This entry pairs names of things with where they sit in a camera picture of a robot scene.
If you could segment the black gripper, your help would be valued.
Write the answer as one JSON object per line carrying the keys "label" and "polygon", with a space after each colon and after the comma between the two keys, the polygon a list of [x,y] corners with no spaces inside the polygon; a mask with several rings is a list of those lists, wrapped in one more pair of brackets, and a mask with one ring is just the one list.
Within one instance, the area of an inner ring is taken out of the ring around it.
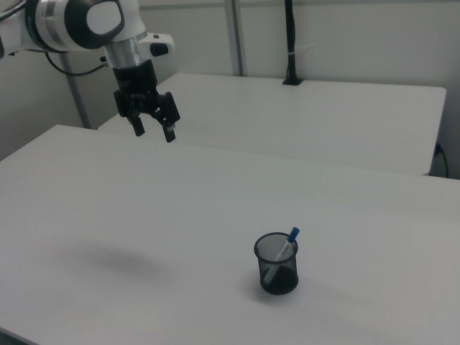
{"label": "black gripper", "polygon": [[126,118],[137,137],[145,133],[140,114],[149,114],[163,126],[167,143],[176,139],[174,123],[180,120],[171,92],[159,93],[151,60],[130,68],[113,69],[119,89],[114,92],[121,117]]}

